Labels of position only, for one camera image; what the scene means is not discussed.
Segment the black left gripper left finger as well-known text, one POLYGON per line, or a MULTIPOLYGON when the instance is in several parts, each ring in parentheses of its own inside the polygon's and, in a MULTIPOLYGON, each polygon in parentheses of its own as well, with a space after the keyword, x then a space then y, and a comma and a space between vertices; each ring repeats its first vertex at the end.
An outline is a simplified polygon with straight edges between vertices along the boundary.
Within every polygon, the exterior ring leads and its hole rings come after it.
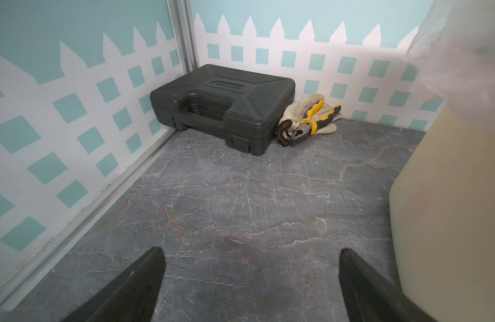
POLYGON ((152 247, 64 321, 151 321, 164 274, 163 249, 152 247))

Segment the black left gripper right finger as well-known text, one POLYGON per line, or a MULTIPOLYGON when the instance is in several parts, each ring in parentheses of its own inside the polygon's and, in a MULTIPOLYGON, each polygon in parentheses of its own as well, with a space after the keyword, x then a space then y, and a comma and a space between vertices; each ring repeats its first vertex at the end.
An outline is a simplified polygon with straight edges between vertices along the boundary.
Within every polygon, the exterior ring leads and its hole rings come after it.
POLYGON ((351 248, 339 255, 339 282, 350 321, 434 321, 351 248))

